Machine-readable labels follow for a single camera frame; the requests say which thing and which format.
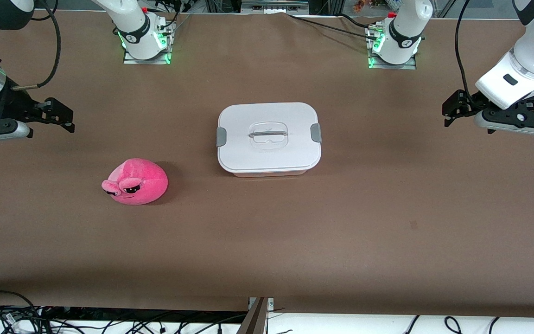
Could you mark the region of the pink plush toy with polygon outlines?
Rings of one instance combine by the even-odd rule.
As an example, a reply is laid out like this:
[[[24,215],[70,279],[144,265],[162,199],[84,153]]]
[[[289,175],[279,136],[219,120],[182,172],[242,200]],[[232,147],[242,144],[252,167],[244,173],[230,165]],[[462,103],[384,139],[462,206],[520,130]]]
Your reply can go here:
[[[169,178],[156,163],[128,159],[105,179],[102,190],[123,205],[146,205],[160,199],[169,188]]]

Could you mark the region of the white box lid grey clips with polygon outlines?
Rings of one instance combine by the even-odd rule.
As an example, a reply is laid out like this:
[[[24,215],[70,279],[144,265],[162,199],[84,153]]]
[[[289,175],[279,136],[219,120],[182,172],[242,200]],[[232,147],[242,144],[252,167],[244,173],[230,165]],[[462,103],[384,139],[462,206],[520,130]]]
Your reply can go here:
[[[306,103],[235,104],[218,117],[217,160],[223,169],[312,169],[321,144],[317,112]]]

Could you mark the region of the translucent pink plastic box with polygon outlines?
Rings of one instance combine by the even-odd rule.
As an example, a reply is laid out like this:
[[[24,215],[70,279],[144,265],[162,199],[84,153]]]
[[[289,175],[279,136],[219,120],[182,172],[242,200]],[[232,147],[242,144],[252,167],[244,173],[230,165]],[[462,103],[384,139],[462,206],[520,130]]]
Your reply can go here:
[[[226,168],[225,171],[240,178],[258,178],[258,177],[292,177],[302,175],[309,171],[309,168],[271,168],[271,169],[249,169],[235,170]]]

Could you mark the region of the brown table cover sheet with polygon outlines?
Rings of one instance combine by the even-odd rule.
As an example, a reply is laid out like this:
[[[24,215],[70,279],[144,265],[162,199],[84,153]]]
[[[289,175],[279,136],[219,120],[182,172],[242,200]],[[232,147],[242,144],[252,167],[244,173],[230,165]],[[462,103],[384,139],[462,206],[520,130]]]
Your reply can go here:
[[[370,69],[364,42],[282,13],[181,15],[172,63],[124,64],[102,12],[57,12],[55,78],[31,95],[76,131],[0,141],[0,289],[36,304],[534,317],[534,136],[444,127],[461,85],[453,20],[414,71]],[[303,102],[320,162],[295,177],[218,164],[233,104]],[[129,206],[102,190],[128,159],[169,188]]]

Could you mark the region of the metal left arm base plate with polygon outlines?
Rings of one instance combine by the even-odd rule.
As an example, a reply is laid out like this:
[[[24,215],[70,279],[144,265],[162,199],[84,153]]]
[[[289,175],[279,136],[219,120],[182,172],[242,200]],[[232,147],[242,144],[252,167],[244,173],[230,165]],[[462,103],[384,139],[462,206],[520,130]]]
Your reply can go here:
[[[368,66],[370,69],[415,70],[415,54],[421,38],[397,41],[388,34],[386,26],[369,25],[365,28],[367,37]]]

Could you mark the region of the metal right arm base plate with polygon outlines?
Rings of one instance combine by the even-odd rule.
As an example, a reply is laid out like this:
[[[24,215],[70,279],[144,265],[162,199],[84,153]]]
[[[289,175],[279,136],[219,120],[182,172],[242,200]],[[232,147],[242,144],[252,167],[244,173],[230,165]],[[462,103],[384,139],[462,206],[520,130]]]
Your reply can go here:
[[[154,51],[155,54],[152,57],[146,59],[139,59],[134,57],[132,53],[127,50],[125,44],[123,44],[124,64],[150,64],[150,65],[168,65],[172,61],[172,49],[175,38],[175,23],[169,24],[168,28],[162,28],[159,31],[151,32],[146,35],[148,42],[144,42],[146,51],[140,51],[144,56],[151,55]]]

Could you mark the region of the metal frame post bracket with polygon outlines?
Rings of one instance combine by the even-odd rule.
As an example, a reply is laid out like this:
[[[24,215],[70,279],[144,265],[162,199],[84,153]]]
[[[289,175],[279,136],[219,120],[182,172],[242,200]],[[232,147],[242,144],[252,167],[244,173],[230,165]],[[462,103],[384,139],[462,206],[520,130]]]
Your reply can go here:
[[[248,312],[236,334],[267,334],[267,319],[274,309],[272,297],[250,297]]]

